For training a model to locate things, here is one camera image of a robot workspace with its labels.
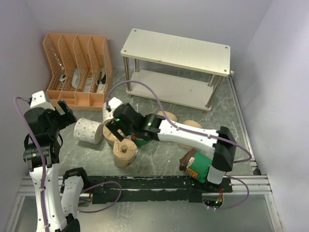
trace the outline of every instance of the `gray tabletop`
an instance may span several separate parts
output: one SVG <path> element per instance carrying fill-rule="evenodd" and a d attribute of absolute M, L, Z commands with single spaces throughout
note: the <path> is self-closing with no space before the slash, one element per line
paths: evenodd
<path fill-rule="evenodd" d="M 201 72 L 163 72 L 185 78 L 209 81 L 210 75 Z M 112 85 L 124 81 L 125 72 L 115 71 Z M 141 114 L 157 113 L 160 109 L 157 102 L 141 97 L 129 97 L 126 94 L 126 85 L 120 86 L 113 94 L 123 102 L 128 102 Z M 188 108 L 185 106 L 163 102 L 166 111 L 173 113 L 178 122 L 194 120 L 206 129 L 219 129 L 220 126 L 228 127 L 236 141 L 245 146 L 242 135 L 241 124 L 238 119 L 230 83 L 225 78 L 214 98 L 211 111 L 204 113 L 202 110 Z M 74 111 L 77 119 L 87 118 L 93 121 L 102 122 L 102 112 Z M 126 168 L 118 168 L 113 162 L 112 147 L 102 140 L 99 144 L 90 144 L 78 141 L 73 137 L 75 124 L 68 126 L 61 131 L 64 139 L 60 151 L 61 167 L 59 175 L 63 175 L 68 169 L 84 167 L 88 175 L 182 175 L 179 171 L 179 159 L 182 158 L 188 149 L 179 146 L 174 142 L 151 141 L 149 144 L 139 147 L 135 161 Z M 235 160 L 246 158 L 247 154 L 237 149 Z M 251 166 L 247 163 L 234 164 L 233 175 L 252 175 Z"/>

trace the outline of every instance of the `white wall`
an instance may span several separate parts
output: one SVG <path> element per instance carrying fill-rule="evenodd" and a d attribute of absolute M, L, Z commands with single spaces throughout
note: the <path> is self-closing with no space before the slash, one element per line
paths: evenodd
<path fill-rule="evenodd" d="M 235 69 L 272 0 L 26 0 L 44 32 L 106 35 L 115 67 L 132 28 L 231 46 Z M 143 64 L 147 68 L 158 67 Z"/>
<path fill-rule="evenodd" d="M 235 71 L 254 154 L 286 232 L 309 228 L 309 1 L 274 0 Z"/>
<path fill-rule="evenodd" d="M 0 231 L 4 230 L 26 173 L 23 141 L 27 134 L 13 106 L 13 96 L 30 97 L 50 79 L 43 55 L 43 34 L 23 0 L 0 1 Z M 22 109 L 27 104 L 20 103 Z"/>

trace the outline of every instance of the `metal leg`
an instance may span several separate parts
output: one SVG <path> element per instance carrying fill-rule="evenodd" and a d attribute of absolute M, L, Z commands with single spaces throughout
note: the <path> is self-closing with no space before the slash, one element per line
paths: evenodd
<path fill-rule="evenodd" d="M 216 94 L 216 92 L 217 92 L 217 90 L 218 90 L 218 88 L 219 88 L 219 86 L 220 86 L 222 80 L 223 80 L 223 76 L 220 76 L 220 78 L 219 78 L 219 80 L 218 80 L 216 86 L 213 88 L 213 91 L 212 91 L 212 93 L 211 93 L 211 97 L 209 98 L 207 104 L 205 105 L 206 108 L 208 108 L 208 109 L 211 108 L 211 101 L 212 101 L 212 99 L 214 98 L 214 95 Z"/>
<path fill-rule="evenodd" d="M 129 81 L 130 80 L 130 66 L 129 66 L 129 58 L 128 57 L 124 57 L 124 63 L 125 63 L 125 72 L 126 72 L 126 80 Z M 131 83 L 127 83 L 127 91 L 131 91 Z"/>
<path fill-rule="evenodd" d="M 135 59 L 135 72 L 139 72 L 140 71 L 140 60 L 139 59 Z"/>
<path fill-rule="evenodd" d="M 208 87 L 212 87 L 215 76 L 216 76 L 215 74 L 212 75 L 211 81 L 209 81 L 208 83 Z"/>

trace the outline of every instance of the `white shelf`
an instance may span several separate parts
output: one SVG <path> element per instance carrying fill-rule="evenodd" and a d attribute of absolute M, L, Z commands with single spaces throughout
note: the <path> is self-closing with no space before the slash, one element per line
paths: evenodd
<path fill-rule="evenodd" d="M 134 72 L 131 80 L 141 81 L 150 86 L 163 102 L 201 110 L 210 110 L 206 109 L 205 105 L 209 100 L 213 88 L 208 87 L 207 82 L 146 70 Z M 155 99 L 152 93 L 144 86 L 136 83 L 131 83 L 131 86 L 132 91 L 127 91 L 128 94 Z"/>
<path fill-rule="evenodd" d="M 230 46 L 132 29 L 121 50 L 123 57 L 228 76 Z"/>

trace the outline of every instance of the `green object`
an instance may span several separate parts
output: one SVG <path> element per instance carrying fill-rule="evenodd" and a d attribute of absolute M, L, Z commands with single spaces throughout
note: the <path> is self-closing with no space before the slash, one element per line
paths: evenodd
<path fill-rule="evenodd" d="M 132 138 L 132 141 L 136 144 L 136 146 L 144 146 L 146 144 L 149 144 L 150 141 L 151 141 L 151 140 L 146 141 L 146 140 L 143 140 L 143 139 L 139 139 L 139 138 L 136 138 L 133 135 L 131 135 L 131 138 Z"/>
<path fill-rule="evenodd" d="M 211 159 L 197 151 L 194 155 L 194 162 L 188 167 L 189 175 L 197 181 L 205 183 L 211 163 Z"/>

